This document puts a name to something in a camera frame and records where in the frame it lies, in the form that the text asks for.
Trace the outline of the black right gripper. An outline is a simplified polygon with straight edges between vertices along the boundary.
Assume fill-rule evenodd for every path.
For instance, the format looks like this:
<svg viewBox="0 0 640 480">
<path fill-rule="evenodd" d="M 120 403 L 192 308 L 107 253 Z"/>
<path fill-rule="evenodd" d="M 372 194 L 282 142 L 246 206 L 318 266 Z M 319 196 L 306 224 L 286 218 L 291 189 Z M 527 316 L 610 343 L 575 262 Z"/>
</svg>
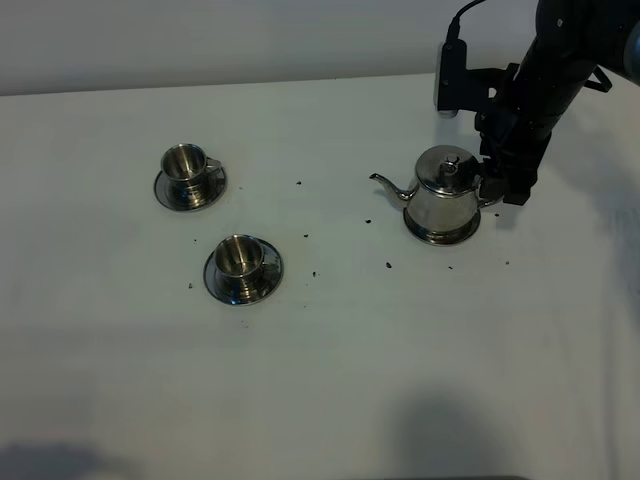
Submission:
<svg viewBox="0 0 640 480">
<path fill-rule="evenodd" d="M 479 195 L 484 201 L 525 205 L 538 180 L 537 170 L 549 135 L 549 85 L 535 63 L 510 67 L 491 101 L 491 109 L 477 122 L 489 154 L 482 160 Z"/>
</svg>

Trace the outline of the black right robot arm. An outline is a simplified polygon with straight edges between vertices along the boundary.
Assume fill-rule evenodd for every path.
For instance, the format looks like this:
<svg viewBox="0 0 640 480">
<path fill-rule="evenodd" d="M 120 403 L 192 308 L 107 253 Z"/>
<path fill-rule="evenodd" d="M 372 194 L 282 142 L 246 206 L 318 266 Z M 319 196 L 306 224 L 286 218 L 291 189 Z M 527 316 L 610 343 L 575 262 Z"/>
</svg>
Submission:
<svg viewBox="0 0 640 480">
<path fill-rule="evenodd" d="M 541 1 L 535 25 L 494 110 L 476 117 L 485 162 L 480 196 L 488 201 L 527 202 L 552 130 L 582 88 L 607 91 L 605 70 L 639 81 L 638 2 Z"/>
</svg>

